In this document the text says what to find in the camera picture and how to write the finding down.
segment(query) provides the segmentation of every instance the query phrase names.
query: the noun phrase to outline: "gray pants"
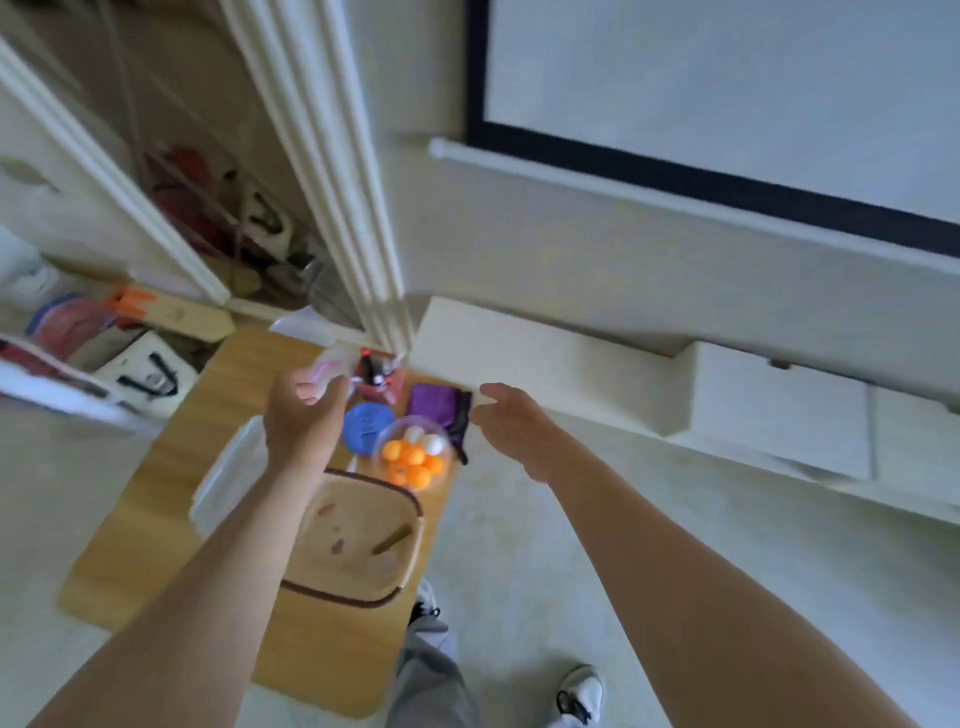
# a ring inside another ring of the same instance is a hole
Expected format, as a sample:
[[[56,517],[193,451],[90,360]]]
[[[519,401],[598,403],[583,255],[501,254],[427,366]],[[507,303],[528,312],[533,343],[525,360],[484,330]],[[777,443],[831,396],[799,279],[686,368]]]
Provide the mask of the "gray pants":
[[[436,617],[407,627],[385,728],[481,728],[480,714],[457,667],[457,638]],[[582,728],[559,716],[546,728]]]

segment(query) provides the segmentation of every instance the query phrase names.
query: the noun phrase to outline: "white box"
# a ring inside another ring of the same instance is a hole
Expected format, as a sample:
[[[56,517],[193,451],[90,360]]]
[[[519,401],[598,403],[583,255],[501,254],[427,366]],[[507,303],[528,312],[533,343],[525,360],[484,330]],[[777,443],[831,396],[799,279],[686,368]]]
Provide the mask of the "white box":
[[[874,388],[876,479],[895,491],[960,505],[960,415],[941,402]]]
[[[698,341],[671,386],[670,442],[804,480],[872,477],[864,382]]]

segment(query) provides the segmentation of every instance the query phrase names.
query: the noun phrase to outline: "purple bag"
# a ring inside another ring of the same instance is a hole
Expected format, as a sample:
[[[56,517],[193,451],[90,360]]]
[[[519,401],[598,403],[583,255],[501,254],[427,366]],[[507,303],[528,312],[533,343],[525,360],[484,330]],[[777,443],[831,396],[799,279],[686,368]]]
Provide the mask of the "purple bag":
[[[460,462],[467,464],[464,435],[470,424],[470,404],[473,393],[445,384],[414,384],[407,402],[408,415],[420,415],[441,426],[450,444],[457,451]]]

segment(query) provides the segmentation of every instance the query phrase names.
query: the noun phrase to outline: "clear plastic bowl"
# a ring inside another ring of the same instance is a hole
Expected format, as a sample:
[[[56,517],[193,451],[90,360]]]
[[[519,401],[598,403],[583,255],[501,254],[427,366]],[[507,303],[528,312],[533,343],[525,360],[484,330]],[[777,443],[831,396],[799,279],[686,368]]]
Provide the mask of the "clear plastic bowl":
[[[406,434],[407,429],[415,425],[423,428],[424,437],[426,435],[440,435],[444,439],[444,450],[439,455],[439,457],[443,460],[444,467],[439,473],[433,473],[432,477],[430,478],[430,482],[421,488],[418,488],[409,482],[409,479],[406,477],[409,467],[404,464],[400,464],[398,467],[399,469],[402,469],[404,482],[397,482],[397,479],[393,477],[393,475],[396,474],[396,469],[394,472],[391,472],[390,466],[392,463],[388,463],[383,459],[383,446],[391,440],[403,440],[403,436]],[[450,470],[450,464],[453,462],[453,454],[453,446],[450,445],[450,439],[446,436],[446,432],[444,432],[444,429],[437,425],[437,423],[433,422],[433,420],[429,420],[419,415],[401,417],[399,420],[383,430],[380,433],[380,436],[376,438],[372,455],[373,471],[376,473],[378,478],[386,480],[388,483],[401,485],[404,488],[408,488],[414,492],[421,491],[425,488],[429,488],[446,477],[446,474]]]

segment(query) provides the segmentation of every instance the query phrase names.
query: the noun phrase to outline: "projector screen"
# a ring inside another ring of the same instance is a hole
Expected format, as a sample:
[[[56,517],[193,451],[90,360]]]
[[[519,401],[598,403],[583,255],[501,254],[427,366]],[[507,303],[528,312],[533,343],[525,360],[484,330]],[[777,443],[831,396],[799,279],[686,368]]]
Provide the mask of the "projector screen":
[[[953,0],[470,0],[467,143],[960,256]]]

